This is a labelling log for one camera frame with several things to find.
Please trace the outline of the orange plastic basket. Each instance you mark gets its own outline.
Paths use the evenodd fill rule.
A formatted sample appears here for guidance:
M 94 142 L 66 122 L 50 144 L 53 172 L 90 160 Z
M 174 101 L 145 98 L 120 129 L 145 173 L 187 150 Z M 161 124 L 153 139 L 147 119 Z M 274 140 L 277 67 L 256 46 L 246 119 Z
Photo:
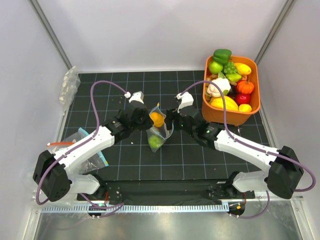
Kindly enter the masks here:
M 261 107 L 258 67 L 253 60 L 244 56 L 232 55 L 230 57 L 230 60 L 235 63 L 246 64 L 251 68 L 251 74 L 249 75 L 248 79 L 254 85 L 254 90 L 251 94 L 251 101 L 250 101 L 250 105 L 252 107 L 251 112 L 239 112 L 239 111 L 232 111 L 232 110 L 227 110 L 226 112 L 226 123 L 229 125 L 239 126 L 244 124 L 250 118 L 251 115 L 256 114 Z M 223 109 L 211 106 L 209 102 L 206 101 L 205 99 L 206 85 L 204 83 L 202 84 L 202 88 L 203 90 L 202 90 L 201 112 L 202 112 L 203 118 L 207 122 L 224 123 Z

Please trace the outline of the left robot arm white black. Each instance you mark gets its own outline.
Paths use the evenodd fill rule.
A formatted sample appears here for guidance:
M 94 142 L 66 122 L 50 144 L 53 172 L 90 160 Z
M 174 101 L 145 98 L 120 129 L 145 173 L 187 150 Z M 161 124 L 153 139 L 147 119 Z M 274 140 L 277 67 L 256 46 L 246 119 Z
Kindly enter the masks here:
M 107 184 L 97 174 L 79 174 L 78 167 L 98 152 L 128 138 L 132 132 L 148 130 L 152 125 L 145 104 L 133 100 L 115 117 L 70 147 L 56 153 L 43 151 L 38 156 L 32 177 L 38 185 L 36 203 L 43 204 L 40 201 L 41 192 L 50 202 L 59 201 L 68 194 L 83 194 L 94 200 L 104 198 L 108 191 Z

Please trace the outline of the green lime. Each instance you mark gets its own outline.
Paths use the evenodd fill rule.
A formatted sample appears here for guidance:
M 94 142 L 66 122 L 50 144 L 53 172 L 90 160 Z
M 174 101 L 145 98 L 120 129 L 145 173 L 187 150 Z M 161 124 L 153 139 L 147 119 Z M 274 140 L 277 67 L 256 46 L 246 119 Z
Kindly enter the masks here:
M 162 146 L 163 140 L 157 135 L 151 135 L 148 138 L 148 144 L 152 149 L 158 149 Z

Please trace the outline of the yellow lemon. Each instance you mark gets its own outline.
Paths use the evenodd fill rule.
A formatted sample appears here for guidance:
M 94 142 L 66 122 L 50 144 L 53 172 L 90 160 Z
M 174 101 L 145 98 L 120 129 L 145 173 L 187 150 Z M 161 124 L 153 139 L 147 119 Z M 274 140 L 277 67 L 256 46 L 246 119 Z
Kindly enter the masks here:
M 252 107 L 251 105 L 244 103 L 238 106 L 238 111 L 241 113 L 250 113 L 252 112 Z

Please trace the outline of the orange mango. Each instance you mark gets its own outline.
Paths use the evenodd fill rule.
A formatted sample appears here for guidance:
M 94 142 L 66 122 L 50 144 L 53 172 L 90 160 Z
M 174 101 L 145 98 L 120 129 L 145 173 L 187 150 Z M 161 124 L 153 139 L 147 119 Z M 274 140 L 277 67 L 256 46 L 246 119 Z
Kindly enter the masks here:
M 165 124 L 165 117 L 162 114 L 158 112 L 151 112 L 149 116 L 153 121 L 154 127 L 161 128 Z

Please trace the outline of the pile of clear zip bags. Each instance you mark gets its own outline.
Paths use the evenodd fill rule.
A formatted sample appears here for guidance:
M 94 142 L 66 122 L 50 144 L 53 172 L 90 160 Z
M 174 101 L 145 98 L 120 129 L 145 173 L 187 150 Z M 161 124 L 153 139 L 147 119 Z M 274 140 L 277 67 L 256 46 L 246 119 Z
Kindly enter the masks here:
M 56 153 L 60 150 L 63 150 L 65 148 L 71 148 L 71 145 L 74 144 L 76 141 L 62 141 L 62 142 L 52 142 L 47 144 L 46 150 L 48 150 L 50 153 Z M 59 208 L 70 208 L 74 205 L 74 202 L 76 201 L 76 198 L 80 192 L 83 191 L 83 184 L 82 182 L 79 182 L 79 176 L 83 173 L 84 168 L 82 167 L 82 163 L 77 164 L 73 169 L 67 170 L 67 176 L 68 178 L 73 181 L 73 183 L 70 184 L 70 190 L 67 192 L 65 196 L 63 196 L 61 199 L 57 201 L 50 201 L 48 200 L 46 203 L 44 203 L 43 207 L 49 207 L 49 206 L 56 206 Z M 24 185 L 33 192 L 32 199 L 36 200 L 36 192 L 38 188 L 38 184 L 33 180 L 35 167 L 31 167 L 27 170 L 25 176 L 24 176 Z

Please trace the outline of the green grape bunch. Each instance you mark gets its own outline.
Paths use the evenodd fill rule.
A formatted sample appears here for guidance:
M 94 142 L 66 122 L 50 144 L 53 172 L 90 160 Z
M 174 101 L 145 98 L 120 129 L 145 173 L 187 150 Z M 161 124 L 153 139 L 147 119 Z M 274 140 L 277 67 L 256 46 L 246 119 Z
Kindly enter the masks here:
M 235 63 L 233 61 L 229 61 L 224 67 L 223 67 L 224 74 L 237 74 L 237 68 L 235 66 Z

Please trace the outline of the green apple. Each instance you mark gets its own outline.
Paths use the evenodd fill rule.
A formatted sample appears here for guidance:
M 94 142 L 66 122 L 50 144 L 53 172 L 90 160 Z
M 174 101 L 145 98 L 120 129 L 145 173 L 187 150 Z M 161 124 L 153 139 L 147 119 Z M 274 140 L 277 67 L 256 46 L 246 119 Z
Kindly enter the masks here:
M 217 75 L 223 69 L 224 69 L 224 66 L 216 61 L 211 61 L 208 64 L 208 70 L 210 71 L 211 74 Z

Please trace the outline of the green bell pepper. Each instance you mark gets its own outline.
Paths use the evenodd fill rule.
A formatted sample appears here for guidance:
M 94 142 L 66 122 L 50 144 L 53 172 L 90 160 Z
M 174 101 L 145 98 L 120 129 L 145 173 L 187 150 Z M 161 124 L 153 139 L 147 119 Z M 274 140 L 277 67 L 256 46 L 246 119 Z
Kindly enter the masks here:
M 213 60 L 223 66 L 227 65 L 232 55 L 229 49 L 216 49 L 212 55 Z

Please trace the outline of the black gridded mat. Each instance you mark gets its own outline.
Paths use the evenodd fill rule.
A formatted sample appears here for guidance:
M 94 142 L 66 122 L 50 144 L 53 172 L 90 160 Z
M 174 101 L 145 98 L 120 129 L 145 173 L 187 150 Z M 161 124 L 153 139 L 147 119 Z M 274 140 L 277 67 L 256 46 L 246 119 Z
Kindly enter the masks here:
M 122 89 L 144 93 L 149 110 L 160 103 L 166 111 L 177 105 L 175 96 L 204 78 L 202 70 L 82 73 L 80 86 L 70 106 L 63 138 L 79 128 L 96 128 L 93 108 L 103 122 L 127 105 Z M 155 153 L 145 131 L 135 131 L 103 152 L 108 166 L 95 173 L 106 181 L 226 179 L 234 171 L 256 172 L 258 168 L 239 157 L 198 145 L 184 131 L 175 130 Z

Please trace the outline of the yellow star fruit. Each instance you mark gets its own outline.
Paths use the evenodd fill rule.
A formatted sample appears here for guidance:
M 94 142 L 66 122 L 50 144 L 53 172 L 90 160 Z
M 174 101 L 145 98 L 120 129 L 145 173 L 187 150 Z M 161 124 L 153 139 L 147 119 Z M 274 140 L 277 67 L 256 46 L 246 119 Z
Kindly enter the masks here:
M 227 95 L 224 96 L 224 102 L 225 102 L 226 109 L 228 111 L 238 111 L 239 110 L 237 103 L 229 96 L 227 96 Z M 221 96 L 220 97 L 212 97 L 209 104 L 212 107 L 215 107 L 218 109 L 224 109 L 224 102 L 223 102 L 223 99 Z

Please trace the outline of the yellow mango fruit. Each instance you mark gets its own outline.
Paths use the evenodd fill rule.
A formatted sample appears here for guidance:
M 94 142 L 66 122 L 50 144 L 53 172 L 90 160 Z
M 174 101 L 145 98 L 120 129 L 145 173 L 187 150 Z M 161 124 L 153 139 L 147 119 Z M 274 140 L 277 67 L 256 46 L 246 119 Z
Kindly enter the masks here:
M 235 68 L 237 70 L 237 73 L 242 75 L 242 76 L 247 76 L 252 72 L 252 69 L 248 65 L 246 65 L 244 63 L 235 62 L 234 66 L 235 66 Z

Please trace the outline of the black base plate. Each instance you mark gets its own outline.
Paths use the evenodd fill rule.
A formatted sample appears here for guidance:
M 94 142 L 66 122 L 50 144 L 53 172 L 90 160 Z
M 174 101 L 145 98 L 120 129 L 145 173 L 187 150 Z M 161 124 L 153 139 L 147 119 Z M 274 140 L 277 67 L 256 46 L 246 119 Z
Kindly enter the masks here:
M 86 195 L 92 201 L 102 201 L 108 195 L 111 204 L 126 205 L 179 205 L 202 200 L 255 198 L 253 191 L 241 193 L 224 181 L 196 180 L 119 180 L 105 181 L 101 193 Z

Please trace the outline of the red apple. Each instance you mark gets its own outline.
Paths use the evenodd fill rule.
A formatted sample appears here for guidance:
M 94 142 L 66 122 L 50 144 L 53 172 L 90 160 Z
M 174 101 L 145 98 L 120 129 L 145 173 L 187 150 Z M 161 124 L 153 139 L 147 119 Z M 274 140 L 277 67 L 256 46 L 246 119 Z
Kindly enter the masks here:
M 250 94 L 244 94 L 244 93 L 238 93 L 235 96 L 235 102 L 237 103 L 238 106 L 242 104 L 250 104 L 251 102 L 251 95 Z

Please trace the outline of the clear zip bag blue zipper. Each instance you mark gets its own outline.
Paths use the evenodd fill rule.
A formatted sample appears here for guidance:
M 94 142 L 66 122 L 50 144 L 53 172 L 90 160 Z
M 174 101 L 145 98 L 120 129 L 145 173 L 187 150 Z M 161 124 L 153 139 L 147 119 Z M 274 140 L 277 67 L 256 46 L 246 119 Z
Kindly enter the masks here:
M 160 110 L 159 106 L 156 105 L 154 108 L 152 108 L 151 111 L 149 112 L 149 116 L 150 116 L 150 113 L 152 113 L 152 112 L 162 114 L 164 116 L 164 120 L 165 120 L 166 115 Z M 148 129 L 146 131 L 146 133 L 147 133 L 147 141 L 150 136 L 156 135 L 162 139 L 162 145 L 167 141 L 168 138 L 171 137 L 171 135 L 166 135 L 166 123 L 165 122 L 164 122 L 164 125 L 160 128 L 154 127 L 152 125 L 152 127 L 150 129 Z M 153 153 L 155 153 L 158 149 L 160 149 L 160 147 L 159 148 L 151 148 L 150 147 L 150 149 Z

